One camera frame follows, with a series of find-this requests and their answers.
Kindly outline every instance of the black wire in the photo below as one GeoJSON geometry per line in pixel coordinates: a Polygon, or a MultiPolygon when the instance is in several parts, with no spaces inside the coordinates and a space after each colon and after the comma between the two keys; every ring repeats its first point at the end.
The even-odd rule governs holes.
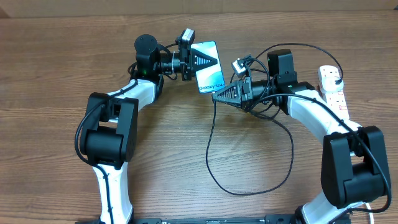
{"type": "Polygon", "coordinates": [[[260,113],[266,112],[267,110],[269,110],[269,109],[271,108],[272,105],[274,105],[274,104],[273,104],[273,103],[270,103],[266,109],[264,109],[264,110],[262,110],[262,111],[258,111],[258,112],[253,112],[253,113],[254,113],[254,114],[260,114],[260,113]]]}
{"type": "Polygon", "coordinates": [[[119,96],[119,95],[123,94],[124,92],[127,92],[127,91],[129,91],[129,90],[132,90],[132,89],[133,89],[135,86],[137,86],[137,85],[138,85],[138,80],[136,80],[136,82],[135,82],[133,85],[127,87],[126,89],[124,89],[124,90],[121,89],[119,92],[114,93],[114,94],[112,94],[112,95],[109,95],[109,96],[107,96],[104,100],[102,100],[101,102],[97,103],[94,107],[92,107],[92,109],[89,110],[89,112],[87,112],[87,114],[86,114],[86,115],[83,117],[83,119],[80,121],[80,124],[79,124],[79,126],[77,127],[76,134],[75,134],[75,150],[76,150],[77,156],[78,156],[83,162],[87,163],[88,165],[93,166],[93,167],[99,169],[99,171],[101,171],[101,173],[104,175],[103,178],[104,178],[104,180],[105,180],[106,201],[107,201],[107,204],[108,204],[108,212],[109,212],[109,216],[110,216],[110,218],[111,218],[111,224],[113,224],[113,214],[112,214],[111,199],[110,199],[110,193],[109,193],[109,180],[108,180],[108,175],[107,175],[107,173],[105,172],[105,170],[104,170],[102,167],[100,167],[98,164],[92,164],[92,163],[90,163],[90,162],[89,162],[86,158],[84,158],[83,155],[80,153],[80,150],[79,150],[79,135],[80,135],[80,131],[81,131],[81,129],[82,129],[82,127],[83,127],[85,121],[87,120],[87,118],[88,118],[96,109],[98,109],[101,105],[103,105],[104,103],[106,103],[108,100],[110,100],[110,99],[112,99],[112,98],[114,98],[114,97],[116,97],[116,96],[119,96]]]}
{"type": "Polygon", "coordinates": [[[173,47],[173,46],[176,46],[176,45],[178,45],[178,44],[176,44],[176,43],[174,43],[174,44],[169,44],[169,45],[165,46],[165,48],[173,47]]]}
{"type": "Polygon", "coordinates": [[[249,69],[249,65],[245,65],[244,66],[245,67],[245,69],[248,71],[248,75],[249,75],[249,77],[250,77],[250,79],[252,78],[252,76],[251,76],[251,69],[249,69]]]}
{"type": "Polygon", "coordinates": [[[344,123],[344,121],[342,119],[340,119],[327,105],[324,105],[323,103],[319,102],[316,98],[310,98],[307,96],[302,96],[302,95],[296,95],[296,94],[291,94],[291,93],[279,93],[279,94],[274,94],[274,95],[270,95],[270,96],[266,96],[263,97],[262,100],[268,100],[271,99],[275,96],[293,96],[293,97],[298,97],[298,98],[302,98],[304,100],[309,100],[313,103],[316,103],[318,105],[320,105],[324,110],[326,110],[333,118],[335,118],[337,120],[337,122],[339,122],[340,125],[342,125],[342,127],[344,127],[350,134],[353,135],[353,137],[355,138],[355,140],[357,140],[359,142],[359,145],[361,145],[364,149],[365,155],[367,155],[368,157],[370,157],[374,163],[374,165],[377,167],[377,169],[380,171],[380,174],[382,176],[384,185],[386,187],[387,190],[387,202],[386,204],[382,207],[382,208],[378,208],[378,209],[367,209],[367,208],[347,208],[342,214],[338,215],[336,218],[334,218],[332,221],[330,221],[329,223],[333,223],[334,221],[336,221],[337,219],[339,219],[340,217],[342,217],[343,215],[347,214],[347,213],[351,213],[352,211],[357,211],[357,212],[368,212],[368,213],[381,213],[386,211],[391,204],[391,200],[392,200],[392,194],[391,194],[391,188],[388,184],[387,178],[383,172],[383,170],[380,168],[379,163],[377,162],[377,160],[374,158],[372,152],[369,150],[368,146],[364,143],[364,141],[346,124],[344,123]]]}
{"type": "Polygon", "coordinates": [[[245,109],[246,111],[251,111],[251,110],[253,110],[253,108],[255,106],[257,106],[257,104],[260,102],[260,99],[264,96],[264,94],[266,94],[271,78],[270,78],[270,75],[269,75],[267,67],[263,64],[262,61],[260,61],[260,60],[258,60],[256,58],[249,58],[248,60],[252,60],[252,61],[255,61],[255,62],[259,63],[261,65],[261,67],[264,69],[264,71],[267,73],[267,85],[266,85],[265,89],[262,91],[260,98],[257,101],[255,101],[253,104],[249,105],[249,108],[245,109]]]}
{"type": "Polygon", "coordinates": [[[216,101],[213,101],[213,102],[214,102],[213,125],[212,125],[212,127],[211,127],[209,142],[208,142],[207,148],[206,148],[206,166],[207,166],[207,170],[209,171],[211,177],[212,177],[213,180],[216,182],[216,184],[218,185],[218,187],[219,187],[221,190],[224,190],[225,192],[227,192],[227,193],[229,193],[229,194],[231,194],[231,195],[249,196],[249,195],[259,195],[259,194],[268,193],[268,192],[271,192],[271,191],[273,191],[273,190],[275,190],[275,189],[278,189],[280,186],[282,186],[282,185],[286,182],[286,180],[289,178],[290,172],[292,171],[292,167],[293,167],[293,156],[294,156],[293,137],[292,137],[292,134],[290,133],[290,131],[289,131],[283,124],[281,124],[280,122],[278,122],[278,121],[276,121],[276,120],[274,120],[274,119],[271,119],[270,117],[268,117],[268,116],[266,116],[266,115],[263,115],[263,114],[261,114],[262,116],[258,116],[258,115],[254,115],[254,114],[253,114],[253,115],[254,115],[254,116],[257,116],[257,117],[260,118],[260,119],[271,119],[272,122],[274,122],[275,124],[278,124],[281,128],[283,128],[283,129],[287,132],[287,134],[289,134],[290,142],[292,143],[292,159],[291,159],[291,161],[290,161],[289,171],[288,171],[288,173],[287,173],[285,179],[284,179],[279,185],[277,185],[276,187],[273,187],[273,188],[271,188],[271,189],[264,190],[264,191],[260,191],[260,192],[250,192],[250,193],[243,193],[243,194],[234,193],[234,192],[231,192],[231,191],[229,191],[229,190],[226,190],[223,186],[221,186],[221,185],[218,183],[218,181],[217,181],[216,178],[214,177],[213,173],[211,172],[210,167],[209,167],[209,163],[208,163],[209,147],[210,147],[211,137],[213,136],[214,126],[215,126],[215,123],[216,123],[216,101]]]}
{"type": "MultiPolygon", "coordinates": [[[[283,46],[283,45],[298,45],[298,46],[313,47],[313,48],[315,48],[315,49],[318,49],[318,50],[324,52],[325,54],[329,55],[329,56],[336,62],[337,66],[340,68],[340,71],[341,71],[341,78],[340,78],[339,80],[336,81],[336,84],[340,84],[341,81],[343,81],[343,76],[344,76],[343,69],[342,69],[340,63],[338,63],[337,59],[334,58],[334,56],[333,56],[331,53],[327,52],[325,49],[322,49],[322,48],[317,47],[317,46],[315,46],[315,45],[311,45],[311,44],[301,44],[301,43],[275,44],[275,45],[272,45],[272,46],[270,46],[269,48],[263,50],[259,55],[257,55],[256,58],[259,58],[262,54],[264,54],[265,52],[267,52],[268,50],[270,50],[270,49],[272,49],[272,48],[274,48],[274,47],[283,46]]],[[[235,76],[235,73],[232,74],[230,83],[232,83],[232,80],[233,80],[234,76],[235,76]]]]}
{"type": "Polygon", "coordinates": [[[279,114],[279,112],[280,112],[280,108],[276,111],[276,113],[275,113],[274,115],[272,115],[272,116],[270,116],[270,117],[268,117],[268,116],[266,116],[266,115],[264,115],[264,114],[259,114],[259,115],[257,115],[257,113],[253,113],[253,112],[251,112],[251,114],[252,114],[253,116],[265,116],[266,119],[273,120],[273,119],[279,114]]]}
{"type": "Polygon", "coordinates": [[[163,50],[164,52],[166,52],[169,58],[172,58],[172,53],[170,52],[169,49],[167,49],[167,47],[163,46],[162,44],[157,44],[157,47],[159,48],[159,50],[163,50]]]}
{"type": "Polygon", "coordinates": [[[173,78],[173,77],[171,77],[170,75],[168,75],[168,74],[163,74],[164,76],[166,76],[167,78],[169,78],[170,80],[177,80],[178,79],[178,75],[175,73],[175,77],[173,78]]]}
{"type": "Polygon", "coordinates": [[[250,70],[255,71],[255,72],[267,73],[264,70],[260,70],[260,69],[256,69],[256,68],[250,68],[250,70]]]}
{"type": "Polygon", "coordinates": [[[134,62],[127,68],[127,72],[128,72],[128,74],[130,74],[130,77],[132,77],[134,75],[133,71],[136,69],[136,66],[137,66],[137,62],[134,62]]]}

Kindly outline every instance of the wood grain surface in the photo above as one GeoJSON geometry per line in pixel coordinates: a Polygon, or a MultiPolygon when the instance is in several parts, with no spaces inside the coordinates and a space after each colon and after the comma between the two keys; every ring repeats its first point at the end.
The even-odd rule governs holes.
{"type": "Polygon", "coordinates": [[[11,18],[393,10],[397,5],[398,0],[0,0],[11,18]]]}
{"type": "MultiPolygon", "coordinates": [[[[273,44],[303,42],[329,50],[345,72],[351,119],[384,133],[394,199],[375,219],[397,223],[397,21],[396,11],[0,20],[0,223],[61,224],[99,217],[95,174],[73,148],[88,96],[127,83],[136,37],[152,34],[170,44],[186,27],[196,30],[196,42],[217,42],[227,82],[233,60],[273,44]]],[[[333,65],[322,52],[290,49],[299,81],[317,85],[318,67],[333,65]]],[[[230,106],[218,104],[217,113],[209,159],[220,183],[250,192],[283,180],[290,162],[288,135],[274,123],[230,106]]],[[[128,170],[136,217],[292,213],[321,191],[321,144],[281,113],[276,119],[291,130],[295,146],[288,181],[264,195],[224,193],[205,164],[212,119],[211,96],[200,95],[195,81],[180,78],[166,80],[159,100],[140,111],[137,148],[128,170]]],[[[381,207],[385,200],[371,205],[381,207]]],[[[367,223],[368,216],[355,213],[353,222],[367,223]]]]}
{"type": "Polygon", "coordinates": [[[0,19],[5,19],[5,18],[9,18],[9,16],[7,15],[6,12],[4,12],[4,10],[0,6],[0,19]]]}

